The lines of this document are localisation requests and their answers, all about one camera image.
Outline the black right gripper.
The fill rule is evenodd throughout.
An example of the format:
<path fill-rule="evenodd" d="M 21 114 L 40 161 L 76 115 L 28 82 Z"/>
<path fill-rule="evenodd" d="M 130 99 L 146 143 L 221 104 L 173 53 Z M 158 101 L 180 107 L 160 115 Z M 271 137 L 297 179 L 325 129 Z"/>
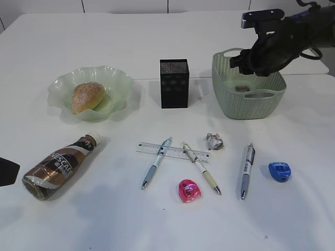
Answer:
<path fill-rule="evenodd" d="M 306 26 L 254 29 L 258 39 L 252 48 L 243 49 L 229 61 L 230 67 L 237 67 L 241 74 L 269 76 L 288 66 L 306 49 Z"/>

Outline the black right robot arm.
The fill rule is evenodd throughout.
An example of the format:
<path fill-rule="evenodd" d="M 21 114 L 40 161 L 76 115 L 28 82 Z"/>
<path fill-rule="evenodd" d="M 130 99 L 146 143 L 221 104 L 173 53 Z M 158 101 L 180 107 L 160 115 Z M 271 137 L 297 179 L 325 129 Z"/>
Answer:
<path fill-rule="evenodd" d="M 333 48 L 334 6 L 321 7 L 314 1 L 297 3 L 309 8 L 292 16 L 285 16 L 281 9 L 244 13 L 241 27 L 254 28 L 258 39 L 252 48 L 232 57 L 230 67 L 238 67 L 244 75 L 269 76 L 298 57 L 320 60 L 322 48 Z"/>

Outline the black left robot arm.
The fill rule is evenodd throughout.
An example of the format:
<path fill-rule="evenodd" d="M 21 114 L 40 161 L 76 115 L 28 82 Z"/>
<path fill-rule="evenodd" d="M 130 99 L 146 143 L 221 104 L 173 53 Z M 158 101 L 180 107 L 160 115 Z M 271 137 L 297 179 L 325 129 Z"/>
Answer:
<path fill-rule="evenodd" d="M 0 158 L 0 186 L 13 185 L 16 182 L 17 175 L 20 170 L 20 165 Z"/>

